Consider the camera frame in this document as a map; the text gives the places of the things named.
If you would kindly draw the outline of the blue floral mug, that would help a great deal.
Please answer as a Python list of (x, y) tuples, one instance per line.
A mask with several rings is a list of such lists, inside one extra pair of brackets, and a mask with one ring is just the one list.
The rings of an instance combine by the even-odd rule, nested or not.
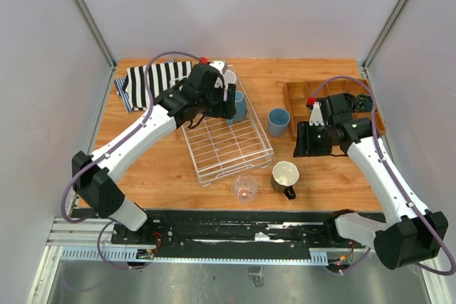
[(228, 125), (233, 125), (235, 122), (241, 122), (247, 115), (247, 101), (243, 92), (236, 91), (234, 106), (236, 112), (232, 119), (226, 120)]

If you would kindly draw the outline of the black white-lined mug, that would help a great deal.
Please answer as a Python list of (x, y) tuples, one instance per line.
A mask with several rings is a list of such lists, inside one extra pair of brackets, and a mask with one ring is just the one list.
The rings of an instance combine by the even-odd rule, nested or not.
[(278, 162), (272, 169), (271, 187), (275, 192), (284, 194), (288, 200), (294, 200), (294, 185), (298, 182), (299, 176), (295, 164), (287, 161)]

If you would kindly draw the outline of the lilac grey mug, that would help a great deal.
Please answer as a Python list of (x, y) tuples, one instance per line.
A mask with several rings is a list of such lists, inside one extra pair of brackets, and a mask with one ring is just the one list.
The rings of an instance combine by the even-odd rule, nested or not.
[(224, 81), (226, 84), (237, 84), (238, 77), (236, 73), (232, 70), (226, 70), (226, 72), (223, 75)]

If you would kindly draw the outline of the plain blue cup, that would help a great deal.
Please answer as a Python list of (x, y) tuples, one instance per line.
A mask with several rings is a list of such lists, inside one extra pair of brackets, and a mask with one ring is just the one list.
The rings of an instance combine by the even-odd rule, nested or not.
[(268, 114), (268, 132), (272, 137), (281, 137), (290, 122), (289, 112), (283, 108), (274, 108)]

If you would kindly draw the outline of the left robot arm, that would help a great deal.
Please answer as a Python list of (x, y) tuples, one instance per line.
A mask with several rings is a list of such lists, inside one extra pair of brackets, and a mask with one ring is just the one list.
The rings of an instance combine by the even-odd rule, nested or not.
[(110, 218), (128, 229), (138, 244), (152, 237), (147, 214), (120, 190), (117, 183), (131, 164), (157, 141), (198, 115), (231, 119), (235, 114), (236, 85), (227, 82), (224, 61), (198, 63), (187, 78), (162, 91), (153, 107), (114, 140), (91, 154), (73, 156), (71, 186), (100, 218)]

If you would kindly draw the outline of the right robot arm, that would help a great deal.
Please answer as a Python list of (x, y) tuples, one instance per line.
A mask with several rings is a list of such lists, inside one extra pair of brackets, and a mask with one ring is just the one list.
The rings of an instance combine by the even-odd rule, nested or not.
[(437, 257), (448, 228), (441, 211), (432, 212), (393, 164), (370, 117), (355, 117), (348, 97), (339, 93), (307, 100), (310, 118), (297, 125), (295, 157), (329, 156), (339, 147), (361, 170), (382, 207), (383, 222), (351, 209), (329, 215), (323, 239), (332, 247), (347, 240), (375, 251), (394, 270)]

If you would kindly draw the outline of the wooden compartment tray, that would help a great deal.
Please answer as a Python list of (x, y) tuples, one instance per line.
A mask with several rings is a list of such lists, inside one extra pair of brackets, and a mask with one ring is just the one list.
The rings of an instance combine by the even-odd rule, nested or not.
[[(314, 91), (322, 84), (322, 80), (308, 80), (301, 82), (284, 83), (283, 93), (286, 104), (286, 110), (289, 112), (291, 119), (289, 122), (289, 132), (291, 139), (296, 141), (297, 124), (301, 121), (309, 121), (310, 111), (306, 107), (308, 98), (313, 95)], [(368, 94), (365, 88), (358, 83), (349, 80), (335, 80), (326, 84), (317, 94), (317, 98), (323, 98), (338, 93), (350, 93), (359, 95)]]

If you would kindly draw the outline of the clear glass cup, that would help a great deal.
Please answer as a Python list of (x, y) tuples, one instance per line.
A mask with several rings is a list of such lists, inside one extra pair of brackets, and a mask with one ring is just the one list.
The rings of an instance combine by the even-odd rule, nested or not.
[(259, 189), (257, 178), (250, 174), (239, 174), (232, 182), (232, 191), (242, 203), (251, 201)]

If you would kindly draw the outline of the dark coiled item right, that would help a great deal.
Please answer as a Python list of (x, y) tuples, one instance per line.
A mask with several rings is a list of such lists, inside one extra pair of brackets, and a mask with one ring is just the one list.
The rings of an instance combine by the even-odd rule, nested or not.
[(370, 95), (361, 93), (356, 96), (356, 111), (370, 112), (373, 109), (373, 100)]

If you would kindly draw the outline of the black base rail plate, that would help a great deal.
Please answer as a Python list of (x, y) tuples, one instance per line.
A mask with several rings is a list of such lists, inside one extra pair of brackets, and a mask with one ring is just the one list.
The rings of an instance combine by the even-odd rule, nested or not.
[(309, 258), (314, 249), (345, 254), (364, 247), (334, 242), (325, 233), (326, 211), (222, 211), (148, 209), (136, 232), (116, 224), (115, 245), (152, 246), (160, 257), (226, 261), (285, 261)]

